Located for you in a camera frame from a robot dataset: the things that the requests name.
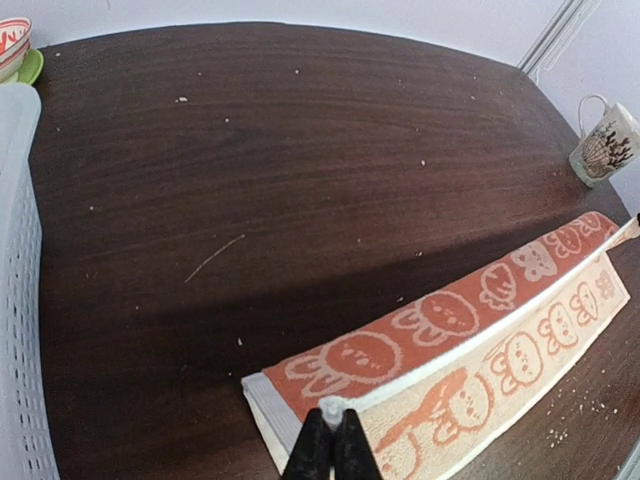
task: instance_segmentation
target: white mug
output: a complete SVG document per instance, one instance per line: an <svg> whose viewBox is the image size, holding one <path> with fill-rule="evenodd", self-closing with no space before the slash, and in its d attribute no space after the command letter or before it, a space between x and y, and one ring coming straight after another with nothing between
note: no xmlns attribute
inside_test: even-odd
<svg viewBox="0 0 640 480"><path fill-rule="evenodd" d="M584 129L582 107L589 99L604 104L602 119L588 135ZM587 186L609 178L640 153L640 124L619 103L613 106L602 95L587 95L578 107L580 143L569 156L569 163Z"/></svg>

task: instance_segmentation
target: folded towel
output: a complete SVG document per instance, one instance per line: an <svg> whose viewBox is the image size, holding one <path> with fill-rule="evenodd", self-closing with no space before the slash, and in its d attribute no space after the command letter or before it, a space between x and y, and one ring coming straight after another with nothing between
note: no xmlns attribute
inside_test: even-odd
<svg viewBox="0 0 640 480"><path fill-rule="evenodd" d="M301 420L327 396L358 410L385 478L458 471L524 415L628 301L605 250L636 235L637 221L616 232L606 217L587 213L369 325L243 379L280 471Z"/></svg>

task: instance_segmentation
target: table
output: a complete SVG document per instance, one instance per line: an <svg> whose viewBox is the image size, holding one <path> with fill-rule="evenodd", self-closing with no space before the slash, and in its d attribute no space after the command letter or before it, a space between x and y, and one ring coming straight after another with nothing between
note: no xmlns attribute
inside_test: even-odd
<svg viewBox="0 0 640 480"><path fill-rule="evenodd" d="M275 479L241 377L579 213L628 218L572 174L536 86L484 58L277 24L43 52L30 162L65 479ZM639 248L613 255L632 293ZM458 478L611 478L640 434L639 305Z"/></svg>

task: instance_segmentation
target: green saucer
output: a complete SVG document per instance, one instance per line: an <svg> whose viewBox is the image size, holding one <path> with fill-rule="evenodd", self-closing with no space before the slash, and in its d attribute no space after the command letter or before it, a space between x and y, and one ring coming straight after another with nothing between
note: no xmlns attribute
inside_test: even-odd
<svg viewBox="0 0 640 480"><path fill-rule="evenodd" d="M39 50L31 49L29 53L27 53L27 58L24 59L22 65L16 72L18 75L13 74L3 83L26 83L27 85L33 85L33 83L40 76L40 72L42 72L42 67L44 67L44 57Z"/></svg>

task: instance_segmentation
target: debris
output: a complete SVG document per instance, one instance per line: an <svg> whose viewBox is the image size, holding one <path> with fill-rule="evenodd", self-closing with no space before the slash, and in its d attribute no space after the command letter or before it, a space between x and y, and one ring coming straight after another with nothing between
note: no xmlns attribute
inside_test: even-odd
<svg viewBox="0 0 640 480"><path fill-rule="evenodd" d="M233 240L231 240L229 243L227 243L225 246L223 246L222 248L219 248L213 255L211 255L209 258L207 258L204 262L202 262L200 265L198 265L198 268L196 268L193 273L191 275L189 275L187 277L187 279L184 281L184 283L188 283L189 280L191 280L193 277L195 277L198 272L200 270L202 270L204 268L204 266L209 263L211 260L213 260L214 258L216 258L218 255L220 255L222 252L224 252L227 248L229 248L231 245L233 245L234 243L236 243L238 240L242 240L245 237L245 234L243 233L242 235L237 236L236 238L234 238Z"/></svg>

